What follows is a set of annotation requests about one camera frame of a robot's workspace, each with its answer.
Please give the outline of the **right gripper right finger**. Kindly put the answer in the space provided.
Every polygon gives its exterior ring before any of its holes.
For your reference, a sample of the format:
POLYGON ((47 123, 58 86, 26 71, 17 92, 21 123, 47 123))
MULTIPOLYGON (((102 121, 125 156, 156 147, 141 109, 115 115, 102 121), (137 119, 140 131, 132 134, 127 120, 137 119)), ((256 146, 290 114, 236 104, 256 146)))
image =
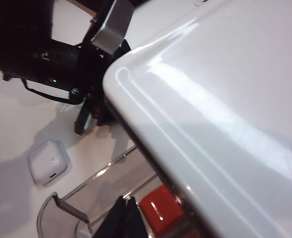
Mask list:
POLYGON ((126 237, 147 238, 148 233, 144 225, 141 213, 134 197, 127 201, 126 206, 126 237))

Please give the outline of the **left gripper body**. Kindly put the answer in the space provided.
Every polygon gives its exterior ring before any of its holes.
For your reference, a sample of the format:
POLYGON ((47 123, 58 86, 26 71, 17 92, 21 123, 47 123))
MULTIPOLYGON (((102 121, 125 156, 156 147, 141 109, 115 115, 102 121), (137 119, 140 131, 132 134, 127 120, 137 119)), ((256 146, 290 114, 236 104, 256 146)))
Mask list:
POLYGON ((103 97, 103 77, 110 65, 131 48, 123 29, 91 25, 85 34, 79 54, 79 100, 88 95, 103 97))

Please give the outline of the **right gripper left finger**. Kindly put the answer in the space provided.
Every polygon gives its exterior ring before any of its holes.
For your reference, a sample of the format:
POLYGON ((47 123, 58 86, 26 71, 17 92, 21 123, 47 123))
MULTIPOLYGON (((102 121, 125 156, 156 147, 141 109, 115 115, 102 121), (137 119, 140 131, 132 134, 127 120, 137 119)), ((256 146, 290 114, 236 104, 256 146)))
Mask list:
POLYGON ((125 210, 126 200, 120 196, 95 232, 93 238, 121 238, 123 236, 125 210))

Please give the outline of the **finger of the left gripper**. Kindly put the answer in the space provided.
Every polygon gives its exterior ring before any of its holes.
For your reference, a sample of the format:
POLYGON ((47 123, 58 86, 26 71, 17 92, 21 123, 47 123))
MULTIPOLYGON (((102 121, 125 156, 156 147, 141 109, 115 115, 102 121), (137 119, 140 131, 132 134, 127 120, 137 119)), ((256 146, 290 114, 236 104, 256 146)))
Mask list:
POLYGON ((104 98, 98 106, 97 126, 112 126, 117 124, 116 117, 108 107, 108 100, 104 98))
POLYGON ((83 102, 82 109, 93 111, 95 106, 96 106, 96 99, 94 97, 86 97, 83 102))

